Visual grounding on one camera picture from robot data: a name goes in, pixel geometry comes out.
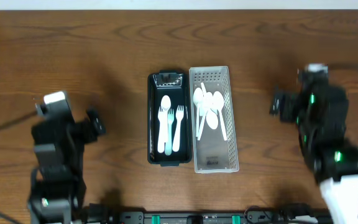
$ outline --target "black tray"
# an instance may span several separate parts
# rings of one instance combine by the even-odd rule
[[[181,163],[190,162],[192,157],[192,135],[191,123],[188,118],[190,98],[186,75],[183,72],[175,70],[161,70],[159,73],[153,73],[149,75],[147,91],[147,160],[151,164],[160,164],[161,166],[179,166]],[[178,105],[185,106],[185,114],[181,121],[180,148],[178,152],[172,152],[169,156],[157,151],[158,132],[160,129],[158,109],[164,95],[170,97],[171,108],[174,109],[175,114]],[[172,124],[172,139],[176,126],[177,119],[175,117]]]

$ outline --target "wood grain surface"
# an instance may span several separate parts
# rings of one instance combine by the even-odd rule
[[[86,203],[324,208],[296,127],[269,116],[273,89],[297,91],[296,70],[311,62],[358,63],[358,11],[0,11],[0,124],[58,90],[67,90],[76,119],[96,107],[108,134],[85,149]],[[147,75],[212,65],[230,69],[240,171],[150,165]],[[331,82],[348,91],[347,136],[358,145],[358,73],[332,72]],[[0,131],[0,211],[24,223],[38,121]]]

